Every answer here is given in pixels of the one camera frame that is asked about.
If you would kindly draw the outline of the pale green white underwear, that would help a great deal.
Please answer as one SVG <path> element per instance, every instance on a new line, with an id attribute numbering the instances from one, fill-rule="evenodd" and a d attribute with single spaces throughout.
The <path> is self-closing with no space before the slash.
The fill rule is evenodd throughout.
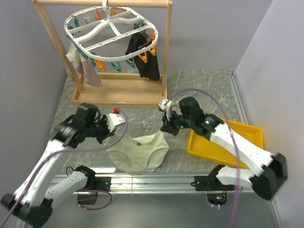
<path id="1" fill-rule="evenodd" d="M 153 172 L 163 162 L 169 150 L 164 133 L 157 131 L 152 135 L 131 138 L 123 137 L 107 153 L 119 170 L 128 174 Z"/>

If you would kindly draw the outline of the orange front clip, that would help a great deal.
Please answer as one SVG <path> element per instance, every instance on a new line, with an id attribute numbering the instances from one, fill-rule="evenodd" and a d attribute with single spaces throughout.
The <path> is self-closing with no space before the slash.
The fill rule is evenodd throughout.
<path id="1" fill-rule="evenodd" d="M 103 71 L 103 72 L 106 71 L 106 67 L 105 67 L 105 64 L 103 61 L 95 59 L 94 62 L 101 69 L 101 71 Z"/>

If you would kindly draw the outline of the white round clip hanger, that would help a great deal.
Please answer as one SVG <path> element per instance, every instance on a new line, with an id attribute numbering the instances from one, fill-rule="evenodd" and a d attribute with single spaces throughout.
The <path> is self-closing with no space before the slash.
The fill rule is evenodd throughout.
<path id="1" fill-rule="evenodd" d="M 138 32 L 151 31 L 152 43 L 146 46 L 143 52 L 147 49 L 156 46 L 158 41 L 158 30 L 142 15 L 134 11 L 129 7 L 117 7 L 122 12 L 113 15 L 112 8 L 109 6 L 94 6 L 74 13 L 69 16 L 64 25 L 66 36 L 76 46 L 78 52 L 85 58 L 98 59 L 104 62 L 116 62 L 124 61 L 126 59 L 133 58 L 141 53 L 140 50 L 130 53 L 128 55 L 118 57 L 103 57 L 94 53 L 97 48 L 104 47 L 109 44 L 113 44 L 123 38 L 131 37 Z M 85 16 L 89 12 L 102 9 L 106 14 L 106 18 L 89 22 L 85 25 L 80 25 L 77 20 L 77 16 Z M 97 42 L 91 46 L 84 47 L 83 45 L 92 40 L 95 36 L 100 35 L 105 28 L 111 28 L 114 33 L 114 37 L 104 41 Z"/>

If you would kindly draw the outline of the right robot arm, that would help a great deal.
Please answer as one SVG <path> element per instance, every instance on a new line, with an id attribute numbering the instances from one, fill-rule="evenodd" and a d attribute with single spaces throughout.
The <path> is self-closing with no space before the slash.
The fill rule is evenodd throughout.
<path id="1" fill-rule="evenodd" d="M 179 101 L 180 114 L 172 110 L 173 102 L 162 99 L 159 110 L 162 132 L 176 136 L 181 129 L 191 129 L 197 135 L 227 150 L 246 164 L 246 169 L 218 165 L 209 173 L 209 185 L 215 190 L 225 185 L 251 188 L 259 197 L 271 200 L 288 178 L 287 159 L 254 145 L 228 128 L 228 123 L 214 114 L 205 114 L 194 97 Z"/>

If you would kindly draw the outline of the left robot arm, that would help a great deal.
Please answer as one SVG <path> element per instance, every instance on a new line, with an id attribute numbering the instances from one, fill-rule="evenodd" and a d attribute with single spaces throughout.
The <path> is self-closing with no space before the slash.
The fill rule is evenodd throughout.
<path id="1" fill-rule="evenodd" d="M 55 126 L 44 153 L 23 184 L 14 193 L 5 194 L 1 204 L 14 215 L 32 226 L 42 227 L 55 207 L 78 190 L 99 191 L 95 172 L 79 166 L 61 183 L 50 187 L 56 173 L 86 138 L 99 143 L 114 135 L 125 122 L 119 110 L 101 114 L 93 104 L 82 103 L 75 114 Z"/>

